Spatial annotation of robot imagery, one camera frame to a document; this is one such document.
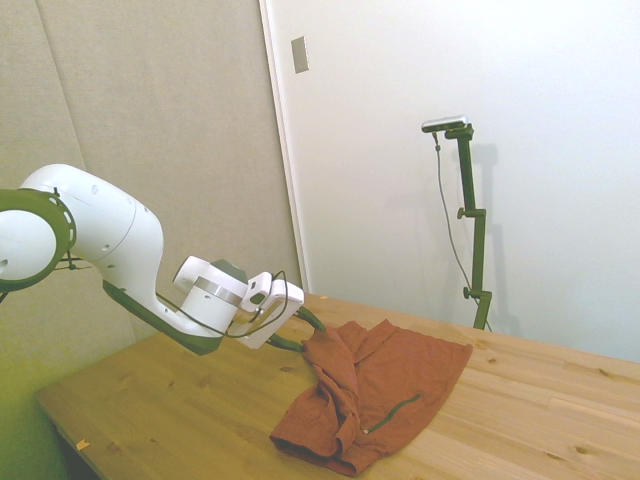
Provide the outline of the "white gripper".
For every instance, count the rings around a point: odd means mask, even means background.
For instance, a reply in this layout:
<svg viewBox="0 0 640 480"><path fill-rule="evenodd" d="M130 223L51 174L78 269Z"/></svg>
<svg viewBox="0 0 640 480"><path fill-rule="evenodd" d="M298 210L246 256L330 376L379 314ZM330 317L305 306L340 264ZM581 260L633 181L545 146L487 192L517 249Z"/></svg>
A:
<svg viewBox="0 0 640 480"><path fill-rule="evenodd" d="M250 280L232 321L232 337L250 349L268 344L283 350L304 352L301 343L277 334L294 313L315 330L326 331L323 322L303 303L303 291L285 280Z"/></svg>

